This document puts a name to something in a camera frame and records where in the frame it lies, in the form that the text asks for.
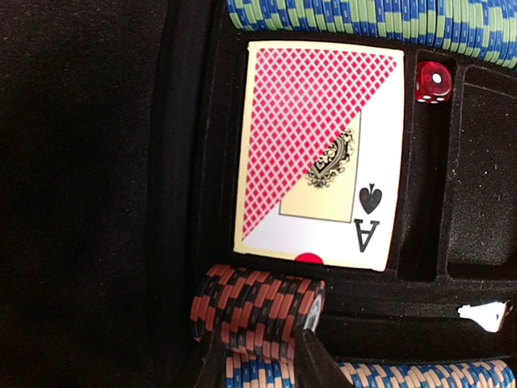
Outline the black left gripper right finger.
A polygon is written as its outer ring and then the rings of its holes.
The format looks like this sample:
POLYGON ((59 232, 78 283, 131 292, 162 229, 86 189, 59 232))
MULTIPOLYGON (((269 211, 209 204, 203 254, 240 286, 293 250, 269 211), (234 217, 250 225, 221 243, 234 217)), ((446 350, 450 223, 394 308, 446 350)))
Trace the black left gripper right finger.
POLYGON ((310 329, 297 327, 294 371, 298 387, 352 387, 336 361, 310 329))

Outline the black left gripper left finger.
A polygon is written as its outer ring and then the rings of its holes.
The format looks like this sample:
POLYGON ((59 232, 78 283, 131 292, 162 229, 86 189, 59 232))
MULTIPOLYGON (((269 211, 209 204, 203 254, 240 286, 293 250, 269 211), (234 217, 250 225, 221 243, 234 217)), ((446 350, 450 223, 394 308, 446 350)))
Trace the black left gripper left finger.
POLYGON ((191 387, 219 387, 225 346, 220 335, 206 335, 194 351, 191 387))

